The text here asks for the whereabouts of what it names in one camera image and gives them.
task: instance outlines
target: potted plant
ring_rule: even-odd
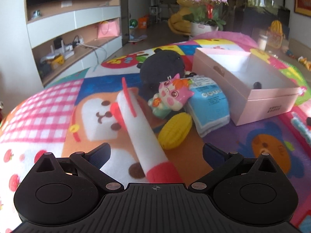
[[[183,16],[184,20],[191,22],[191,35],[197,36],[204,32],[223,30],[226,24],[219,17],[218,6],[228,4],[227,0],[189,0],[195,6],[189,8],[191,14]]]

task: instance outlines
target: yellow toy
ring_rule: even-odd
[[[180,9],[168,20],[169,28],[176,34],[189,36],[191,32],[191,22],[183,20],[183,16],[191,14],[189,8],[195,5],[189,0],[177,0],[177,3],[180,5]]]
[[[50,63],[52,69],[55,70],[60,65],[63,65],[65,63],[65,59],[64,59],[64,56],[60,54],[56,56],[53,60],[48,61],[48,63]]]
[[[187,113],[173,116],[159,133],[158,141],[164,150],[178,147],[187,137],[192,127],[192,117]]]
[[[302,56],[298,59],[298,61],[299,61],[302,65],[304,65],[304,67],[305,67],[306,69],[308,69],[309,71],[311,71],[311,61],[308,61],[307,58],[304,58],[304,57],[302,57]]]
[[[282,46],[285,35],[283,33],[282,23],[275,20],[271,23],[271,26],[267,30],[268,41],[267,45],[279,49]]]

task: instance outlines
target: green ball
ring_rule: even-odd
[[[130,27],[135,28],[138,25],[138,21],[136,19],[130,20]]]

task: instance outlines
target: metal screw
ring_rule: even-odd
[[[203,182],[195,182],[195,183],[192,183],[192,188],[196,189],[196,190],[203,190],[203,189],[206,189],[206,184],[203,183]]]
[[[121,185],[119,183],[116,182],[110,182],[106,185],[106,188],[109,190],[117,190],[121,187]]]

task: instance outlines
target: pink cat figurine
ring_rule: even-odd
[[[172,110],[181,110],[193,95],[188,80],[180,79],[179,74],[176,74],[173,79],[160,83],[159,93],[148,101],[148,105],[156,117],[164,119]]]

